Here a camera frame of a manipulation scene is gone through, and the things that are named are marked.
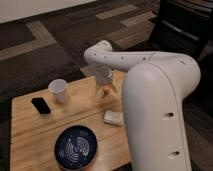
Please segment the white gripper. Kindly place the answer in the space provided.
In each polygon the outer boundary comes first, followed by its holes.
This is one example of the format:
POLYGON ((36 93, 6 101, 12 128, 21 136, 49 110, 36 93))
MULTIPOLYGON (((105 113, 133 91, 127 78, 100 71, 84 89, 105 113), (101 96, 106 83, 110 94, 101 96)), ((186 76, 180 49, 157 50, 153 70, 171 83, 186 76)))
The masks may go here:
POLYGON ((101 99, 104 96, 103 86, 110 84, 110 89, 117 93, 115 82, 113 81, 112 69, 107 66, 98 65, 95 67, 95 80, 99 84, 95 87, 96 97, 101 99))

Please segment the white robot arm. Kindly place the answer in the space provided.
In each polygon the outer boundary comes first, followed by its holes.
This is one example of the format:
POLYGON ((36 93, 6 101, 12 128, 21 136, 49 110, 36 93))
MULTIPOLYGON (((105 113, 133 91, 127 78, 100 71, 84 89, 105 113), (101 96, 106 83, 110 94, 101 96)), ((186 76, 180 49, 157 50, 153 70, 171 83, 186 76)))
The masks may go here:
POLYGON ((133 171, 192 171, 183 100, 198 86, 201 71, 191 56, 165 51, 115 52, 103 40, 84 52, 88 64, 102 67, 96 81, 125 73, 122 109, 133 171))

